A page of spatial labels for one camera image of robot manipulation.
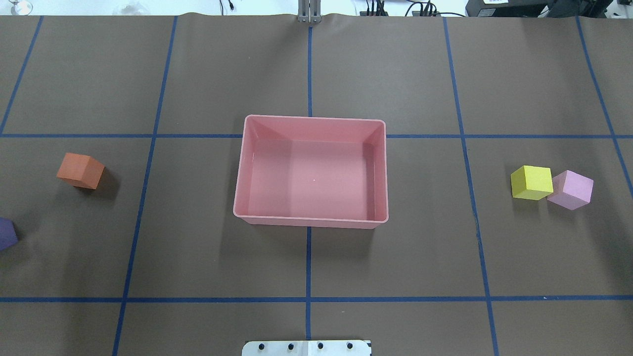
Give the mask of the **yellow foam block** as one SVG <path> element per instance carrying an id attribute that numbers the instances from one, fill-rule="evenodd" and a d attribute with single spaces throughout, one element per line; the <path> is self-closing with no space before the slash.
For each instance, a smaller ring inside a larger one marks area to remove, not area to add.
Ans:
<path id="1" fill-rule="evenodd" d="M 541 200 L 554 192 L 551 169 L 523 165 L 509 176 L 512 197 L 523 200 Z"/>

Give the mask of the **orange foam block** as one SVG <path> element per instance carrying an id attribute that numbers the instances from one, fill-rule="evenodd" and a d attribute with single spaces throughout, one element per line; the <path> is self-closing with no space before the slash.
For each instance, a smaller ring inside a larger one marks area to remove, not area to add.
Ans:
<path id="1" fill-rule="evenodd" d="M 104 169 L 92 156 L 67 152 L 56 176 L 74 187 L 96 190 Z"/>

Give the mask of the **purple foam block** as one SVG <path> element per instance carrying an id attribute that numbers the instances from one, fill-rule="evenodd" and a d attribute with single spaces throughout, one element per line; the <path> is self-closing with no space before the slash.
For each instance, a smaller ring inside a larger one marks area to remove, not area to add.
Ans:
<path id="1" fill-rule="evenodd" d="M 14 224 L 4 217 L 0 218 L 0 250 L 5 250 L 18 243 Z"/>

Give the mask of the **pink plastic bin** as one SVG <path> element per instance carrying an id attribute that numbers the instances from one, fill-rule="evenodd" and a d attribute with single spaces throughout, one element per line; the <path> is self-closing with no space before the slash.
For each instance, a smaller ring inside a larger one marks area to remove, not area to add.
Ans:
<path id="1" fill-rule="evenodd" d="M 376 228 L 386 223 L 386 123 L 247 116 L 232 211 L 260 225 Z"/>

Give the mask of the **pink foam block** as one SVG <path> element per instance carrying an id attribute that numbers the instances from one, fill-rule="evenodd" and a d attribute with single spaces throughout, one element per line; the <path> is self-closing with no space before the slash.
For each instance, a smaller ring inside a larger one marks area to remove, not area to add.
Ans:
<path id="1" fill-rule="evenodd" d="M 547 201 L 576 210 L 591 202 L 594 181 L 573 171 L 563 171 L 552 178 L 553 192 Z"/>

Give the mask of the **aluminium frame post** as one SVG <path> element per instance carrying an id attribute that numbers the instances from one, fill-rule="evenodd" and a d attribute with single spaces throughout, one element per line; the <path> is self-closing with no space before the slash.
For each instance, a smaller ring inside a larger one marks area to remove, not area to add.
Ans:
<path id="1" fill-rule="evenodd" d="M 322 20 L 321 0 L 298 0 L 298 22 L 315 24 Z"/>

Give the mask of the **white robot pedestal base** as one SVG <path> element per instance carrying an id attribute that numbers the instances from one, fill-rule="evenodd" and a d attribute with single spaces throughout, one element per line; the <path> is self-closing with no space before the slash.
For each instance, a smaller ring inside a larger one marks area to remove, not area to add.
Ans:
<path id="1" fill-rule="evenodd" d="M 247 342 L 242 356 L 371 356 L 366 340 L 297 340 Z"/>

